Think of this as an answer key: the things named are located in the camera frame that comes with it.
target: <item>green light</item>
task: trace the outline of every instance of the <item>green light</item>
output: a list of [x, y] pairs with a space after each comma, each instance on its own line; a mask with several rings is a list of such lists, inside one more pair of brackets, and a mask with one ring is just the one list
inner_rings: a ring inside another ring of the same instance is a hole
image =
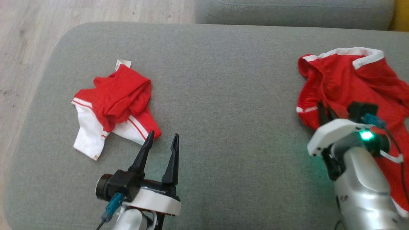
[[373, 138], [373, 133], [369, 131], [363, 131], [359, 133], [361, 135], [362, 140], [370, 140]]

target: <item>red cloth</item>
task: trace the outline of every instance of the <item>red cloth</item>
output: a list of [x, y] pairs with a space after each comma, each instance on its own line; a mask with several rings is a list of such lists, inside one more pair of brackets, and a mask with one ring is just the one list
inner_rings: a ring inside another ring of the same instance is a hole
[[[409, 134], [404, 120], [409, 116], [409, 87], [398, 79], [388, 66], [383, 52], [362, 47], [336, 49], [320, 56], [307, 54], [299, 61], [299, 71], [307, 82], [299, 96], [298, 115], [304, 124], [319, 127], [317, 102], [347, 118], [347, 107], [353, 101], [370, 102], [379, 106], [378, 116], [403, 151], [409, 162]], [[398, 156], [393, 145], [392, 156]], [[386, 158], [376, 160], [391, 185], [391, 195], [404, 210], [409, 210], [401, 178], [401, 166]], [[409, 187], [409, 163], [405, 164], [406, 185]]]
[[120, 65], [108, 77], [96, 77], [95, 88], [82, 89], [75, 97], [92, 104], [92, 111], [110, 133], [115, 124], [128, 120], [129, 115], [139, 120], [147, 132], [154, 130], [155, 138], [161, 135], [148, 108], [152, 83], [133, 69]]

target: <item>red and white clothing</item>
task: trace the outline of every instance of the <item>red and white clothing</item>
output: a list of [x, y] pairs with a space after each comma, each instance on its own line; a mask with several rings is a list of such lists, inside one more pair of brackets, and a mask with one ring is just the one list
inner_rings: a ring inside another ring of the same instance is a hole
[[97, 160], [111, 132], [141, 145], [151, 130], [154, 139], [162, 134], [148, 108], [149, 79], [120, 65], [110, 76], [96, 77], [94, 85], [80, 90], [71, 102], [80, 124], [75, 149]]
[[[331, 108], [341, 118], [347, 118], [347, 107], [353, 101], [379, 106], [378, 116], [403, 151], [409, 162], [409, 133], [404, 121], [409, 116], [409, 87], [398, 79], [386, 63], [380, 50], [354, 47], [335, 49], [315, 56], [307, 54], [298, 61], [300, 73], [307, 78], [297, 105], [297, 113], [304, 124], [319, 127], [317, 102]], [[397, 157], [394, 145], [390, 151]], [[409, 204], [402, 185], [401, 166], [386, 158], [376, 159], [391, 185], [391, 195], [401, 216], [409, 217]], [[405, 164], [405, 184], [409, 187], [409, 164]]]

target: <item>gray cushion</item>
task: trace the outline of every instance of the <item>gray cushion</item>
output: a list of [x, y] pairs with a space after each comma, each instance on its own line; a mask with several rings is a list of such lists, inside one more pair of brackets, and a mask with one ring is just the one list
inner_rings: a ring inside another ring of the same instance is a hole
[[72, 29], [52, 54], [21, 132], [7, 220], [14, 230], [96, 228], [107, 204], [95, 197], [97, 180], [127, 169], [140, 146], [111, 134], [98, 161], [79, 153], [70, 102], [122, 58], [153, 83], [150, 108], [163, 135], [147, 178], [161, 179], [180, 135], [182, 210], [165, 229], [331, 229], [339, 219], [333, 186], [323, 162], [307, 154], [312, 131], [295, 112], [305, 83], [297, 60], [354, 46], [384, 50], [409, 81], [405, 33], [135, 23]]
[[393, 4], [394, 0], [198, 0], [196, 23], [386, 30]]

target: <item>red stripe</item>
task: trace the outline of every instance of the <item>red stripe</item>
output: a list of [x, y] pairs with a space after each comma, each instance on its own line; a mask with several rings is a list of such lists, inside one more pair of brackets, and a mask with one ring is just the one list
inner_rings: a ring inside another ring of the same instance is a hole
[[136, 126], [136, 124], [133, 123], [133, 122], [131, 121], [131, 119], [129, 119], [129, 118], [128, 118], [128, 121], [130, 121], [130, 122], [133, 124], [133, 126], [135, 126], [135, 128], [139, 131], [139, 133], [141, 134], [141, 136], [144, 138], [144, 140], [146, 140], [146, 137], [142, 134], [142, 132], [139, 130], [139, 128]]
[[82, 105], [82, 106], [85, 106], [85, 107], [88, 107], [88, 108], [90, 108], [90, 109], [92, 109], [90, 106], [86, 106], [86, 105], [84, 105], [84, 104], [81, 104], [81, 103], [79, 103], [78, 101], [72, 101], [72, 102], [75, 102], [75, 103], [77, 103], [77, 104], [79, 104], [79, 105]]

